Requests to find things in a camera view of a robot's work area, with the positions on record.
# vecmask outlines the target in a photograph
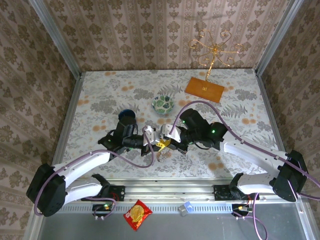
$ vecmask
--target gold candle holder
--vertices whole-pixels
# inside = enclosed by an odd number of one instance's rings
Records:
[[[211,32],[206,29],[202,29],[199,31],[198,33],[199,39],[203,38],[206,35],[205,32],[209,33],[209,37],[212,40],[214,39]],[[188,42],[188,46],[191,49],[196,49],[197,48],[196,44],[201,44],[202,46],[208,49],[208,51],[205,54],[202,54],[198,57],[197,61],[201,66],[205,66],[205,67],[209,66],[209,69],[206,73],[205,81],[192,77],[190,79],[188,86],[185,89],[185,92],[188,94],[192,94],[216,103],[220,102],[220,98],[224,91],[223,86],[220,86],[208,81],[208,77],[211,73],[211,69],[215,64],[216,59],[220,61],[223,65],[231,67],[232,65],[235,64],[234,58],[229,56],[226,62],[223,62],[220,58],[220,54],[221,53],[238,54],[245,50],[245,47],[242,44],[237,43],[234,45],[234,48],[237,51],[224,51],[223,46],[226,44],[226,42],[228,42],[231,39],[232,34],[229,31],[222,31],[220,32],[220,36],[223,38],[227,37],[227,39],[221,44],[212,43],[211,45],[206,45],[197,39],[192,39],[191,41]]]

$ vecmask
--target bowl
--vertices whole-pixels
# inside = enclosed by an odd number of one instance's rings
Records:
[[[168,114],[172,111],[174,106],[173,99],[165,95],[156,96],[152,101],[152,108],[158,114]]]

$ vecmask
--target damask wallpaper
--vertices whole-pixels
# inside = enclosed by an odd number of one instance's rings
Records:
[[[28,3],[0,0],[0,240],[20,240],[26,190],[52,161],[74,79]]]
[[[300,151],[320,179],[320,1],[305,0],[262,80],[287,151]],[[307,181],[304,189],[320,195]],[[320,204],[311,201],[318,226]]]
[[[44,0],[82,72],[193,69],[206,49],[188,41],[202,29],[215,43],[221,31],[245,51],[232,55],[235,68],[261,58],[288,0]],[[227,55],[222,57],[226,62]],[[215,68],[227,67],[217,61]]]

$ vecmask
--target gray floor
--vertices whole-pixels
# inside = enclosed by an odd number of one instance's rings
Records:
[[[260,204],[256,214],[269,240],[305,240],[294,204]],[[264,231],[260,228],[262,238]],[[151,214],[138,231],[122,214],[95,221],[90,214],[57,213],[43,221],[39,240],[255,240],[251,219],[230,214]]]

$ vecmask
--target snack bag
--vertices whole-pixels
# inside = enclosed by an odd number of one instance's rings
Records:
[[[123,216],[133,230],[137,231],[150,214],[152,214],[152,211],[142,201],[138,200],[126,214],[123,214]]]

